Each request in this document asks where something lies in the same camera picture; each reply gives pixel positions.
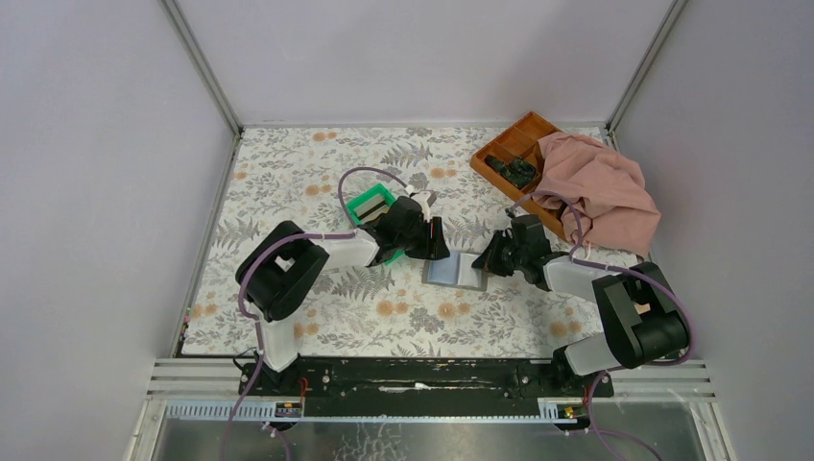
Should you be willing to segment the grey leather card holder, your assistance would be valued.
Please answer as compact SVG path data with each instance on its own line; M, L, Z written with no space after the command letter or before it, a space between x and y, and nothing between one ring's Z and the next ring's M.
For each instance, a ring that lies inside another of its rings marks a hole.
M422 269L423 284L446 288L485 292L488 277L480 269L472 267L477 254L451 251L450 256L439 260L426 260Z

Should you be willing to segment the green plastic bin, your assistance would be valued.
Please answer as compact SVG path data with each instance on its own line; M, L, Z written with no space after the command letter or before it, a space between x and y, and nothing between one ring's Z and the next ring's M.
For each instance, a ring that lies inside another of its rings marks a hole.
M404 255L402 249L377 241L372 225L395 204L396 196L383 184L377 184L350 201L341 202L342 210L354 226L350 239L333 243L329 264L334 267L371 267L388 265Z

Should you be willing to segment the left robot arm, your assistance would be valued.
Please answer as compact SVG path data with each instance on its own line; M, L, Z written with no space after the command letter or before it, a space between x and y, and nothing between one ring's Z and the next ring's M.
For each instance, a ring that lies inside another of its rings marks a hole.
M443 221L429 190L398 197L373 220L339 233L306 232L292 221L274 228L238 267L237 303L253 322L259 361L282 372L299 357L290 318L325 270L382 265L397 254L441 260L450 256Z

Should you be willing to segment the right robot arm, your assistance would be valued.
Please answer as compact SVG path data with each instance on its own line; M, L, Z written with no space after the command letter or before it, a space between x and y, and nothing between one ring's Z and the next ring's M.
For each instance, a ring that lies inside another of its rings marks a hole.
M556 350L552 362L564 376L633 369L689 347L690 328L660 268L603 266L552 249L541 221L517 216L472 263L484 273L509 277L594 303L601 332Z

